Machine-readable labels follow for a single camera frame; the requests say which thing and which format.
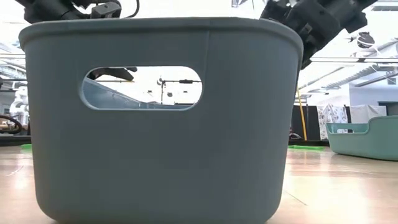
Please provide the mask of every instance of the cable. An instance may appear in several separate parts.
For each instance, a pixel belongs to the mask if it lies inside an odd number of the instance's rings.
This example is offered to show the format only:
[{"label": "cable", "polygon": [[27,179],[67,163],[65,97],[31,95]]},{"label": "cable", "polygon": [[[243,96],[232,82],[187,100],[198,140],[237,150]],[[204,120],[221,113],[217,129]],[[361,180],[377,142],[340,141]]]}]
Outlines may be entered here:
[{"label": "cable", "polygon": [[139,12],[139,0],[136,0],[136,2],[137,2],[136,11],[133,14],[131,14],[130,16],[127,16],[126,18],[133,18],[133,17],[135,17],[138,14],[138,12]]},{"label": "cable", "polygon": [[4,133],[8,133],[8,134],[18,134],[22,131],[22,125],[19,121],[17,121],[16,119],[10,117],[10,116],[6,116],[6,115],[0,115],[0,118],[2,119],[7,119],[9,121],[12,121],[13,123],[15,123],[15,125],[18,127],[17,129],[14,130],[0,130],[0,134],[4,134]]}]

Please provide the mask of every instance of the gray plastic basket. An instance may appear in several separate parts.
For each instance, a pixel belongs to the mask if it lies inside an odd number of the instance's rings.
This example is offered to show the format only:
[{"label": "gray plastic basket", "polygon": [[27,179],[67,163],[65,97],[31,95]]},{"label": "gray plastic basket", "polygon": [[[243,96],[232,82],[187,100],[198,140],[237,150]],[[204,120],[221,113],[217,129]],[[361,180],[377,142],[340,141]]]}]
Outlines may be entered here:
[{"label": "gray plastic basket", "polygon": [[[48,216],[262,224],[277,210],[303,50],[294,31],[238,18],[104,19],[36,24],[19,38]],[[99,110],[82,94],[94,68],[169,65],[199,74],[193,107]]]}]

